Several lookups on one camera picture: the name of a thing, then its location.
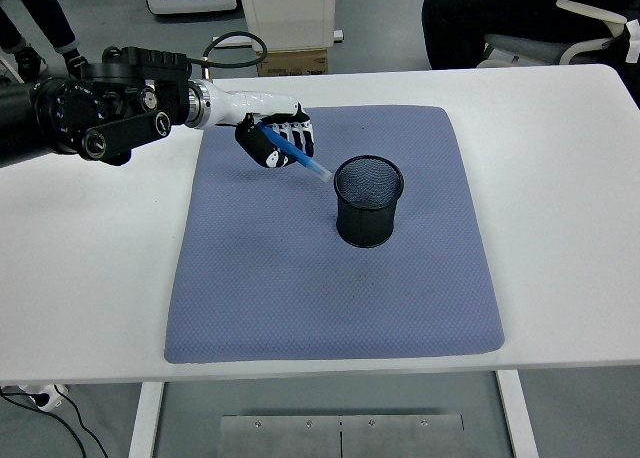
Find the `cable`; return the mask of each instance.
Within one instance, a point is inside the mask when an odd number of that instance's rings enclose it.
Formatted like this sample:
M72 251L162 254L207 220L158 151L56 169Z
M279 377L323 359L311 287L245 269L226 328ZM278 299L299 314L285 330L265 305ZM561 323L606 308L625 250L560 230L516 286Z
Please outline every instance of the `cable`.
M253 33L249 33L248 31L232 31L219 36L218 38L213 40L209 44L209 46L205 48L204 52L202 53L202 56L205 58L208 58L209 53L211 53L211 50L213 50L216 46L218 46L224 40L231 38L232 36L246 36L247 38L251 38L252 40L254 40L256 43L260 45L260 48L262 48L260 55L255 60L245 61L243 63L218 63L216 61L196 60L195 58L187 58L187 62L200 65L206 68L229 69L229 68L245 68L247 66L257 65L258 63L261 63L262 61L264 61L264 59L267 57L268 52L267 52L267 45L265 44L265 42L262 41L262 39L259 36L256 36Z
M62 392L60 392L60 390L58 389L58 385L54 384L53 387L60 394L60 396L62 396L65 400L67 400L69 403L71 403L71 406L73 406L73 409L76 410L76 415L78 415L78 423L80 423L80 426L82 427L82 429L84 431L86 431L87 433L89 433L89 435L91 435L91 438L93 438L95 440L95 442L100 447L100 450L102 451L102 454L104 455L104 458L109 458L109 456L107 455L107 452L104 449L104 446L102 446L102 443L100 443L100 440L98 439L98 437L93 433L93 431L91 431L89 428L84 426L84 423L82 422L82 417L80 416L80 410L78 409L78 407L74 403L74 401L71 398L69 398L67 395L62 394Z
M54 420L58 421L59 423L62 424L62 426L64 426L69 433L71 433L71 436L73 436L73 439L76 440L76 443L78 444L78 447L80 448L80 451L82 452L82 458L87 458L87 453L84 450L84 446L82 446L82 442L80 441L80 438L78 438L78 435L76 435L76 433L71 429L71 427L67 424L66 421L64 421L62 418L60 418L59 416L56 416L52 413L47 413L46 411L42 411L39 410L38 408L31 408L30 406L26 406L23 405L21 403L17 403L13 400L10 400L9 398L7 398L8 396L29 396L29 397L34 397L37 395L33 395L31 393L5 393L4 391L2 391L0 389L0 398L8 401L9 403L12 403L16 406L19 406L20 408L24 408L25 410L29 410L29 411L33 411L35 413L39 413L41 415L47 415L50 416L51 418L53 418Z

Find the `chair armrest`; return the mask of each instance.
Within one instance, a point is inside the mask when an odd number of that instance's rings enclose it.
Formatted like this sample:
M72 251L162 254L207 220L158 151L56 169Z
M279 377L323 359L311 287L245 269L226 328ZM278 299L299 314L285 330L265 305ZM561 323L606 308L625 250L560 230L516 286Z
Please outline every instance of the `chair armrest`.
M578 15L586 16L588 18L594 18L602 21L613 36L619 36L624 30L624 25L627 23L627 18L613 13L612 11L603 10L602 8L596 8L595 6L585 5L583 3L577 3L569 0L558 0L556 2L558 8L577 13Z

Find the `blue mat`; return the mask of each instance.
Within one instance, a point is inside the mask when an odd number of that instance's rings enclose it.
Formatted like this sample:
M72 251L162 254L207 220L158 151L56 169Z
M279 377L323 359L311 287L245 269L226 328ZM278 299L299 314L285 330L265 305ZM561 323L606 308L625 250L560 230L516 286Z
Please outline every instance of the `blue mat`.
M256 165L205 132L175 277L171 363L476 354L504 335L451 123L440 108L307 110L316 159L373 154L403 173L395 230L362 249L335 229L332 183Z

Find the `black mesh pen holder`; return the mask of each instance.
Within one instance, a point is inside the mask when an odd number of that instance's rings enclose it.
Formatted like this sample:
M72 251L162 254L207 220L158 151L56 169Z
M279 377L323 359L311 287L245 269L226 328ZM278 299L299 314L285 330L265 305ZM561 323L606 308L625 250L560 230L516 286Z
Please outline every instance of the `black mesh pen holder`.
M333 186L338 195L336 227L343 240L371 248L389 239L404 188L396 165L379 156L356 156L338 168Z

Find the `person's leg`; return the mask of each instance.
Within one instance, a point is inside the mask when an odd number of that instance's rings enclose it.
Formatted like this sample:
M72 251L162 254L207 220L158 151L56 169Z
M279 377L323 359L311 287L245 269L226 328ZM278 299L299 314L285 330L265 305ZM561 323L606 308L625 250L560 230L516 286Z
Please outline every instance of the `person's leg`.
M556 0L424 0L422 26L433 69L473 68L487 33L565 42L607 36L596 20L555 6Z
M18 64L18 74L24 81L35 81L46 67L46 62L29 46L11 19L0 8L0 48L13 54Z
M80 77L79 68L87 60L78 52L76 36L58 0L20 0L42 30L54 50L60 53L69 73Z
M15 53L24 48L27 42L22 37L11 19L0 8L0 48L5 53Z

